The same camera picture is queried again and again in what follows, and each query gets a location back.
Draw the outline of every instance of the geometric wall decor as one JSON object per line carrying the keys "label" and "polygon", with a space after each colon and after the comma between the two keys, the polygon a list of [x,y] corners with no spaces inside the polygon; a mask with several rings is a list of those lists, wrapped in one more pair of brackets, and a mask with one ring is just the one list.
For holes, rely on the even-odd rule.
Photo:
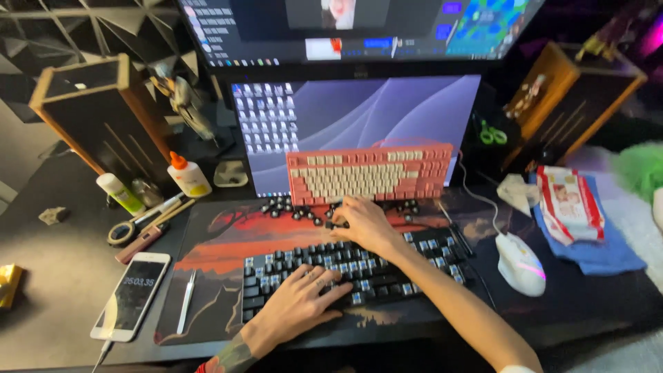
{"label": "geometric wall decor", "polygon": [[166,62],[197,82],[193,42],[173,0],[0,0],[0,100],[23,123],[42,121],[27,104],[44,68],[118,53],[138,70]]}

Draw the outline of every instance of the green scissors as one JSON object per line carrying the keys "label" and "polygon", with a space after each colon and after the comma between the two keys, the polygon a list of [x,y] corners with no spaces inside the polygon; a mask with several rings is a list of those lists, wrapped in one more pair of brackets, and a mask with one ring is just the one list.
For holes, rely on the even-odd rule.
{"label": "green scissors", "polygon": [[[476,121],[477,118],[475,115],[472,114],[472,116]],[[481,142],[486,145],[490,145],[492,143],[496,143],[497,145],[504,145],[507,143],[508,139],[504,131],[500,131],[493,126],[488,125],[488,122],[486,122],[485,119],[481,119],[481,132],[479,133],[479,138],[481,139]]]}

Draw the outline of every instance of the white smartphone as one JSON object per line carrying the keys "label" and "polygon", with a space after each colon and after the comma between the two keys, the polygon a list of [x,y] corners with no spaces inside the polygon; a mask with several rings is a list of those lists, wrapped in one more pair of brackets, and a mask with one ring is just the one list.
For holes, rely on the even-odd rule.
{"label": "white smartphone", "polygon": [[132,340],[169,263],[168,254],[140,252],[134,255],[90,336],[115,342]]}

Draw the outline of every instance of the orange cap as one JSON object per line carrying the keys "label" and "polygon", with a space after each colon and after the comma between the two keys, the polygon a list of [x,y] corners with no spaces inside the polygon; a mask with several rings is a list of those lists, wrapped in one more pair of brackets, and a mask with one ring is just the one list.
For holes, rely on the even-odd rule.
{"label": "orange cap", "polygon": [[176,169],[176,170],[183,170],[186,168],[186,165],[189,164],[189,162],[186,161],[186,159],[180,157],[175,153],[174,151],[170,152],[170,164]]}

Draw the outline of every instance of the forearm tattoo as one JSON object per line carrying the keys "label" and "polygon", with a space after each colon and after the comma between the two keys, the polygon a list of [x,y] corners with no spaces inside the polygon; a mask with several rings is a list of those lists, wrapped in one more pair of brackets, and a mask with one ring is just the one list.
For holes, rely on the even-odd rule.
{"label": "forearm tattoo", "polygon": [[251,350],[241,333],[205,365],[206,373],[244,373],[258,359],[251,355]]}

